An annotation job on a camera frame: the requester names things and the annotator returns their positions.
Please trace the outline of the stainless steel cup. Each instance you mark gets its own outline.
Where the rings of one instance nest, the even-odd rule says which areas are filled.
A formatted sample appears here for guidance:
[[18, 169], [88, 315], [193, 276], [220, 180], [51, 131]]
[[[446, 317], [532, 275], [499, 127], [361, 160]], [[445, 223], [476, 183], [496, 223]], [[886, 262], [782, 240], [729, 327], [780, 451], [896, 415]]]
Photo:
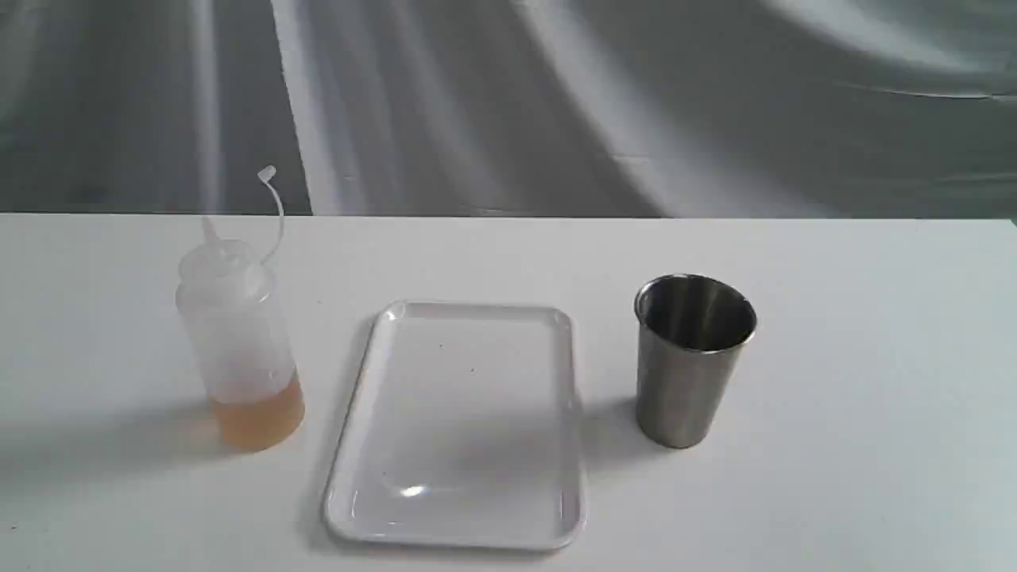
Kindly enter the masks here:
[[697, 446], [758, 329], [758, 312], [744, 294], [711, 276], [671, 274], [640, 287], [633, 314], [636, 423], [660, 446]]

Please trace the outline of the white plastic tray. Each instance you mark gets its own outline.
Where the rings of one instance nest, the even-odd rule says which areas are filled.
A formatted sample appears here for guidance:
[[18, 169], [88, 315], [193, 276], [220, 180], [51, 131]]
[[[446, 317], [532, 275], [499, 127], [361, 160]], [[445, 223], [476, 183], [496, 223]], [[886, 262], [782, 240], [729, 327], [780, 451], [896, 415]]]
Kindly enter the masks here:
[[328, 471], [339, 539], [548, 553], [587, 521], [573, 323], [554, 307], [379, 311]]

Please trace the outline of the clear plastic squeeze bottle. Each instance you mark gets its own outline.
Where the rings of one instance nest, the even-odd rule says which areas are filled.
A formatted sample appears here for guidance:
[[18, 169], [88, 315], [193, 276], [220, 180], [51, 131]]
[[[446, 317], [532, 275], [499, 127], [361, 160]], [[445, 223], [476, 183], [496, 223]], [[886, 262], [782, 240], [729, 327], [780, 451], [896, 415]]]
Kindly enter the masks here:
[[289, 330], [270, 261], [284, 241], [286, 210], [265, 166], [258, 179], [277, 209], [276, 239], [259, 253], [221, 238], [201, 217], [201, 242], [178, 265], [175, 303], [227, 446], [265, 451], [293, 435], [305, 405]]

